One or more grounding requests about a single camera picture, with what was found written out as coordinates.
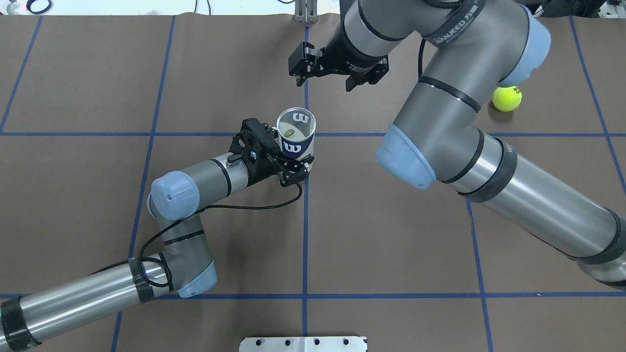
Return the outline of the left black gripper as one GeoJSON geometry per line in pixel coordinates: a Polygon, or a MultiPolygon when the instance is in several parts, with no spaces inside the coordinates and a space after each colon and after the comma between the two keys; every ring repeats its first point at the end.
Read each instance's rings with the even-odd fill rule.
{"type": "Polygon", "coordinates": [[[234,164],[241,160],[247,169],[247,186],[262,182],[271,176],[278,176],[282,187],[302,182],[311,172],[313,154],[303,159],[286,157],[275,140],[279,132],[256,118],[244,119],[241,131],[233,136],[229,152],[235,156],[228,158],[234,164]]]}

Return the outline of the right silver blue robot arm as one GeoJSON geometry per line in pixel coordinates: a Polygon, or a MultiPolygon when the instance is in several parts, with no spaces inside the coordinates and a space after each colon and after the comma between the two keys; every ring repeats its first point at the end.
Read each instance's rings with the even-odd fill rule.
{"type": "Polygon", "coordinates": [[[302,42],[288,59],[297,86],[327,74],[346,90],[377,83],[388,55],[420,33],[436,53],[376,152],[377,163],[416,189],[447,183],[516,223],[595,281],[625,289],[625,218],[592,202],[509,143],[472,123],[496,88],[541,65],[549,31],[512,0],[354,0],[322,49],[302,42]]]}

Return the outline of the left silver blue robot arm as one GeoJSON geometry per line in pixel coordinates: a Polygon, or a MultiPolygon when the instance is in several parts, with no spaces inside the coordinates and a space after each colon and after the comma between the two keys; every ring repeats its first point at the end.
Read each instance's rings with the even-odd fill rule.
{"type": "Polygon", "coordinates": [[[149,177],[158,134],[68,133],[1,141],[1,350],[45,341],[217,272],[201,209],[264,180],[302,182],[275,123],[239,123],[217,156],[149,177]]]}

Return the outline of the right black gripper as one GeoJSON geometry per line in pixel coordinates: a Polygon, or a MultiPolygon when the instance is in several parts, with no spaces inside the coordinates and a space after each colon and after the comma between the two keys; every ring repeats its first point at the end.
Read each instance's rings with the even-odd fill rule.
{"type": "Polygon", "coordinates": [[[365,83],[375,85],[390,70],[387,55],[372,57],[360,52],[343,29],[338,29],[320,49],[310,42],[301,42],[289,56],[288,69],[298,87],[312,77],[345,75],[347,92],[365,83]]]}

